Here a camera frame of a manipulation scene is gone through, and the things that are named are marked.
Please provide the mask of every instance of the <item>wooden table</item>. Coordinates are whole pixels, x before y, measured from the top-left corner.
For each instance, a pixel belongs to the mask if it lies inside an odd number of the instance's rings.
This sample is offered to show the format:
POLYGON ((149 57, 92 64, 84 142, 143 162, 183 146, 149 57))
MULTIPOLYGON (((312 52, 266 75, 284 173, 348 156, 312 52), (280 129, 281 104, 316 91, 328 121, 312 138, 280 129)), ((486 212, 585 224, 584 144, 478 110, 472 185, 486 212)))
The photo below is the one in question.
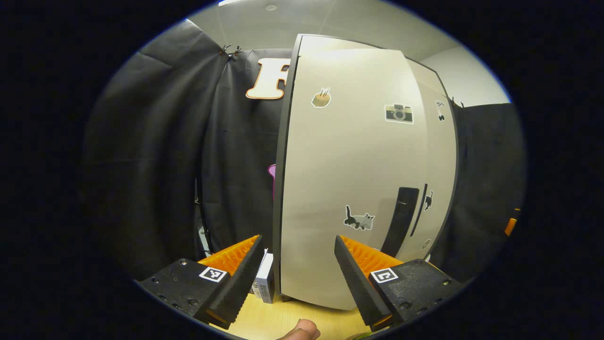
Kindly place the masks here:
POLYGON ((358 309, 331 309, 295 299, 283 302, 280 296, 275 296, 272 304, 266 304, 253 294, 248 294, 237 320, 228 330, 210 325, 249 340, 276 340, 292 330, 298 319, 316 323, 321 331, 319 340, 345 340, 371 331, 358 309))

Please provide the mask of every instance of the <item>human thumb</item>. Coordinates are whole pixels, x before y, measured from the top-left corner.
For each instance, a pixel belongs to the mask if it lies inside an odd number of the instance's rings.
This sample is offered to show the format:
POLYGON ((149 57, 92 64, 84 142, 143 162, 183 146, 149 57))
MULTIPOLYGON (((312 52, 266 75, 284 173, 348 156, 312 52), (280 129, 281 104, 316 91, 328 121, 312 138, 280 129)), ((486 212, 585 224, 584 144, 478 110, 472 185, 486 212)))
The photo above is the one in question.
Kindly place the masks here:
POLYGON ((319 336, 321 332, 314 322, 301 319, 294 329, 279 340, 316 340, 319 336))

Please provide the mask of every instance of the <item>camera sticker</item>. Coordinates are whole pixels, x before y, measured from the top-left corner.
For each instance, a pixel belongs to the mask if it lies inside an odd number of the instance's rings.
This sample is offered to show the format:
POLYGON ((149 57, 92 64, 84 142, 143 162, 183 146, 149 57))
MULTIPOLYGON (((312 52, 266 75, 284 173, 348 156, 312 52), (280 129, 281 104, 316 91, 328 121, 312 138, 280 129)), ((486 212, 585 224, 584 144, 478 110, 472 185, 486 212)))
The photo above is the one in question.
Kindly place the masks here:
POLYGON ((445 103, 443 103, 441 100, 437 100, 436 101, 436 109, 439 111, 439 120, 442 122, 445 120, 445 115, 442 114, 442 112, 440 112, 440 107, 444 106, 445 103))
POLYGON ((385 105, 386 121, 391 123, 413 124, 411 107, 402 104, 385 105))
POLYGON ((199 277, 214 282, 220 282, 226 274, 227 272, 224 270, 207 267, 201 274, 199 274, 199 277))
POLYGON ((321 88, 321 92, 317 93, 315 97, 310 101, 312 106, 317 109, 324 108, 332 101, 332 95, 329 94, 328 88, 321 88))
POLYGON ((367 213, 363 216, 351 216, 350 206, 346 206, 346 219, 344 225, 354 228, 355 230, 371 230, 373 228, 373 219, 375 216, 371 216, 367 213))

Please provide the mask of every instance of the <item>black cat sticker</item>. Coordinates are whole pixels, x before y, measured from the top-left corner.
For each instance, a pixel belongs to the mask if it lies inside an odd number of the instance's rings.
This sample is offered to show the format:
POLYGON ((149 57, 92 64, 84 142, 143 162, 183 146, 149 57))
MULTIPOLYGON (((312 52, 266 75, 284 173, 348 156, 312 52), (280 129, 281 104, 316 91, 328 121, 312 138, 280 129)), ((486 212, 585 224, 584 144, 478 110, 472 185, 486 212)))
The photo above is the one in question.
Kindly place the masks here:
POLYGON ((373 219, 375 216, 371 216, 367 213, 362 216, 351 216, 350 206, 346 206, 346 219, 344 225, 355 228, 355 230, 371 230, 373 228, 373 219))
POLYGON ((430 209, 430 207, 432 206, 432 195, 434 194, 434 192, 432 190, 430 190, 430 196, 426 196, 426 208, 424 209, 424 211, 430 209))

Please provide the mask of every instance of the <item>toast sticker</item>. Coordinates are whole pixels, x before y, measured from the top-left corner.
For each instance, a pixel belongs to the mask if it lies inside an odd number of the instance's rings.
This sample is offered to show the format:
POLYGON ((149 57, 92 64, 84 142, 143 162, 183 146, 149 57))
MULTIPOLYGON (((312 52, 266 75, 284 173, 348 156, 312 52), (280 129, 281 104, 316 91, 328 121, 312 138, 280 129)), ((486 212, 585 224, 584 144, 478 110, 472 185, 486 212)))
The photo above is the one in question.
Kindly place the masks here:
POLYGON ((328 88, 321 88, 321 92, 317 93, 315 97, 310 101, 312 106, 317 109, 324 108, 332 101, 332 95, 329 94, 328 88))

